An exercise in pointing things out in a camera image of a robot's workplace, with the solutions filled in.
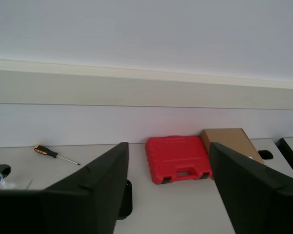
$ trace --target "toolbox handle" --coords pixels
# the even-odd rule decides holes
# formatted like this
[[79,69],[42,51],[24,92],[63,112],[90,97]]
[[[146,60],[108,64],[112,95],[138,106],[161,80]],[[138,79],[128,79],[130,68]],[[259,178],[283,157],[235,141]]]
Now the toolbox handle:
[[185,165],[177,168],[175,181],[186,179],[198,179],[198,173],[193,166]]

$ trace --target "screwdriver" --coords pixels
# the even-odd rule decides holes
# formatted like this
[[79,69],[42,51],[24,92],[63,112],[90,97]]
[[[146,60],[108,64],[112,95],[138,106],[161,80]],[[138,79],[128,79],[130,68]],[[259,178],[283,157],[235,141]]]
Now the screwdriver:
[[57,153],[57,152],[53,152],[52,150],[49,150],[48,148],[46,148],[46,147],[44,147],[44,146],[42,146],[42,145],[36,145],[36,146],[35,146],[35,151],[36,151],[37,153],[39,153],[39,154],[42,154],[42,155],[48,155],[48,156],[51,156],[51,157],[54,157],[54,158],[59,157],[59,158],[65,159],[65,160],[67,160],[67,161],[69,161],[69,162],[72,162],[72,163],[75,163],[75,164],[77,164],[77,165],[80,165],[80,164],[77,163],[77,162],[71,161],[71,160],[69,160],[69,159],[67,159],[67,158],[64,158],[64,157],[60,157],[60,156],[59,156],[59,153]]

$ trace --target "brown cardboard box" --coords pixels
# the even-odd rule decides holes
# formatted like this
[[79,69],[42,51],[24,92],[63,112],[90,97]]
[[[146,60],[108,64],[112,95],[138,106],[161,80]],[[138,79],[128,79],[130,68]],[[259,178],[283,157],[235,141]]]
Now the brown cardboard box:
[[264,164],[263,159],[242,128],[205,129],[201,133],[201,139],[207,153],[209,153],[209,144],[211,142],[218,142]]

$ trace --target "screwdriver shaft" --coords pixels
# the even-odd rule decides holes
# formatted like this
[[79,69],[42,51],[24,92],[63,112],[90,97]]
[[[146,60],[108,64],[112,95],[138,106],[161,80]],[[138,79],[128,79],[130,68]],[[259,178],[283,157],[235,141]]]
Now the screwdriver shaft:
[[71,160],[69,160],[69,159],[67,159],[67,158],[65,158],[65,157],[61,157],[61,156],[58,156],[58,157],[60,157],[60,158],[62,158],[62,159],[65,159],[65,160],[67,160],[67,161],[69,161],[69,162],[75,163],[75,164],[77,164],[77,165],[80,165],[79,163],[74,162],[74,161],[71,161]]

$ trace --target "wall trim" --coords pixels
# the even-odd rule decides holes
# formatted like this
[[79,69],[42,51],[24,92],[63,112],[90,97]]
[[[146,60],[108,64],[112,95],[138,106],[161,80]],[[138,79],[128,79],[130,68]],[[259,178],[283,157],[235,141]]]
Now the wall trim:
[[293,110],[293,82],[0,60],[0,103]]

